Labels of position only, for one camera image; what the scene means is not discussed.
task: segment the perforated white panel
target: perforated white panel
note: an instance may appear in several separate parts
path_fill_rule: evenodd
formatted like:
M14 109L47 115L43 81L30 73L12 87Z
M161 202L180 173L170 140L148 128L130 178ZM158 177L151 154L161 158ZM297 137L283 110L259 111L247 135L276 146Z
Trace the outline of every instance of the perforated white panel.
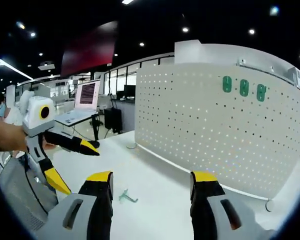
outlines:
M263 102L258 84L267 87ZM300 155L300 91L266 73L206 63L142 68L135 104L138 144L240 191L273 198Z

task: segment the monitor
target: monitor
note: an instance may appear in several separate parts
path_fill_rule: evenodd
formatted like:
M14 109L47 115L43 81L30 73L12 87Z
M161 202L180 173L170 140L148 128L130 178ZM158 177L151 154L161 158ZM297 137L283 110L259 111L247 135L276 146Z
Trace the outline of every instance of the monitor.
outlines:
M97 111L99 88L100 80L78 84L74 100L74 108Z
M135 97L136 96L136 85L124 85L124 96Z

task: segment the desk leg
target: desk leg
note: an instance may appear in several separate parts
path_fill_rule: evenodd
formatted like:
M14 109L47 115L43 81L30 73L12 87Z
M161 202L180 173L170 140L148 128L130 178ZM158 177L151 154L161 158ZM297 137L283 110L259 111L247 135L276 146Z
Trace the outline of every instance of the desk leg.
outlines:
M92 115L92 129L93 129L93 134L94 134L94 139L96 141L99 140L99 131L98 131L98 120L97 120L97 114Z

